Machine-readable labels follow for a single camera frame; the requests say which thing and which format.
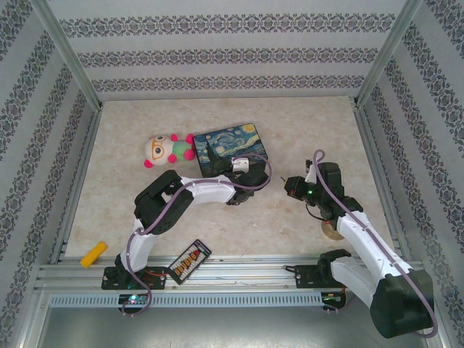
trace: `patterned wallpaper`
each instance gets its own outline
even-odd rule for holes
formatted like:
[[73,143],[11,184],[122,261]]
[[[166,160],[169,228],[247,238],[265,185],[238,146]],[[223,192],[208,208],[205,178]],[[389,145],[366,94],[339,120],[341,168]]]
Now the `patterned wallpaper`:
[[424,1],[365,104],[410,251],[464,346],[464,11]]
[[355,96],[405,0],[49,3],[114,100]]
[[28,1],[0,15],[0,347],[47,263],[94,113]]

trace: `floral pattern stripe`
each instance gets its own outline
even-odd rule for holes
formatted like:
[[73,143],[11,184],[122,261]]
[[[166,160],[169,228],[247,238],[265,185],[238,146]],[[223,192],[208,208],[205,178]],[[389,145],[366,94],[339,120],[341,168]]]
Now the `floral pattern stripe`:
[[132,67],[153,65],[251,63],[372,63],[378,49],[179,49],[80,53],[82,66]]
[[63,65],[55,80],[49,100],[42,111],[33,136],[29,140],[26,153],[23,155],[24,160],[20,163],[17,177],[14,178],[9,189],[9,196],[1,208],[0,261],[3,260],[3,253],[7,250],[8,240],[15,229],[16,221],[22,210],[22,205],[29,192],[30,185],[33,182],[38,163],[42,158],[54,121],[58,116],[59,109],[71,83],[71,78],[72,75],[69,68],[67,65]]
[[385,72],[397,95],[397,100],[413,133],[419,152],[422,154],[423,163],[427,168],[432,184],[435,186],[435,192],[438,194],[443,211],[447,213],[451,230],[456,236],[456,241],[462,247],[461,252],[464,253],[464,208],[461,205],[461,200],[457,197],[456,188],[449,179],[449,173],[444,168],[442,156],[429,135],[427,124],[423,120],[421,111],[416,106],[413,95],[394,58],[385,67]]
[[[67,164],[67,158],[73,147],[74,136],[82,118],[85,105],[86,98],[82,91],[79,91],[78,97],[72,106],[72,112],[59,143],[57,153],[55,154],[55,159],[50,169],[49,177],[45,184],[42,197],[40,198],[36,214],[34,215],[33,223],[30,226],[27,240],[24,244],[24,249],[20,253],[21,260],[18,262],[17,269],[14,272],[12,283],[10,285],[11,290],[7,295],[6,304],[1,309],[0,347],[8,347],[9,340],[11,339],[12,328],[18,320],[19,308],[24,299],[25,291],[30,280],[33,263],[37,258],[42,236],[46,229],[51,208],[62,180],[62,175]],[[86,136],[84,138],[82,148],[80,149],[79,160],[75,163],[74,176],[77,173],[83,148],[87,140],[87,135],[90,131],[90,126],[91,120],[88,123]]]
[[[464,346],[464,306],[463,301],[460,299],[459,288],[455,285],[455,279],[451,275],[447,256],[438,241],[435,227],[431,224],[427,206],[425,205],[421,191],[418,189],[418,184],[410,162],[406,158],[405,149],[399,139],[392,115],[378,85],[373,89],[370,97],[380,118],[385,137],[389,142],[391,154],[397,166],[397,171],[402,180],[403,188],[407,194],[410,208],[413,211],[418,232],[425,246],[426,259],[430,262],[434,272],[435,284],[439,287],[440,293],[443,296],[444,305],[447,307],[448,315],[453,322],[453,328],[457,331],[457,338],[460,344]],[[373,132],[369,117],[367,119],[370,130]]]
[[121,78],[93,80],[97,92],[191,91],[263,88],[359,88],[364,76],[215,76],[203,78]]
[[60,20],[68,38],[211,33],[386,33],[394,14],[216,14]]
[[0,14],[0,62],[16,40],[24,23],[32,13],[28,0],[8,1]]
[[464,59],[464,10],[455,0],[426,0],[428,8],[439,20],[451,43]]
[[403,36],[410,56],[414,59],[415,66],[422,76],[428,91],[437,109],[441,112],[444,123],[449,128],[449,134],[457,144],[457,148],[463,153],[464,158],[464,109],[460,104],[456,93],[447,82],[447,77],[440,69],[430,48],[423,39],[415,24],[411,24]]
[[9,98],[0,111],[0,161],[7,151],[8,143],[15,134],[16,127],[29,104],[51,54],[55,50],[49,34],[44,31],[33,48],[24,70],[20,73],[17,83],[13,86]]

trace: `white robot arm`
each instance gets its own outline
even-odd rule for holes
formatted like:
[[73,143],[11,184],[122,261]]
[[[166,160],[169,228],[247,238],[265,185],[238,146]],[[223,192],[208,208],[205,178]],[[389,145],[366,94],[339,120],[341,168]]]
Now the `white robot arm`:
[[[180,182],[181,185],[186,183],[194,183],[192,186],[186,188],[191,193],[191,198],[193,199],[190,203],[191,205],[209,203],[209,202],[218,202],[218,203],[227,203],[233,196],[236,194],[234,187],[227,184],[218,182],[231,182],[231,180],[225,175],[219,175],[212,180],[217,180],[216,183],[198,183],[195,184],[195,181],[200,179],[190,179],[182,177]],[[140,218],[136,217],[136,221],[133,228],[133,233],[136,231],[144,231],[144,225],[141,222]],[[150,251],[153,249],[159,234],[148,233],[146,235],[136,234],[132,243],[130,244],[130,266],[132,267],[133,272],[138,272],[146,267],[146,262]],[[128,270],[127,258],[124,257],[125,251],[120,254],[121,263],[124,268]]]
[[386,338],[432,326],[436,330],[434,290],[428,273],[413,270],[402,260],[376,232],[356,199],[345,196],[336,163],[318,163],[317,178],[312,161],[307,160],[306,166],[306,179],[287,179],[287,195],[317,206],[324,223],[353,246],[365,265],[339,250],[332,254],[337,256],[330,256],[329,278],[345,285],[369,307],[374,325]]

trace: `doll head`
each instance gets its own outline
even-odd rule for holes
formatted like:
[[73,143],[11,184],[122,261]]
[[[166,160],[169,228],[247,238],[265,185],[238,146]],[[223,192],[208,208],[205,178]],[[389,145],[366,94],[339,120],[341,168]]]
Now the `doll head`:
[[152,136],[145,145],[145,167],[165,165],[167,158],[173,153],[174,141],[167,136]]

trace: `book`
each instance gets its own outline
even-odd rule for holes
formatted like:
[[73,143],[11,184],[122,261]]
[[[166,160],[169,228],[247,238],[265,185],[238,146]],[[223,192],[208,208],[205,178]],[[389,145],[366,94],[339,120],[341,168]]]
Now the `book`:
[[[194,145],[204,178],[231,172],[233,157],[253,152],[268,158],[253,123],[194,136]],[[258,157],[250,157],[249,166],[252,165],[264,167],[265,163]]]

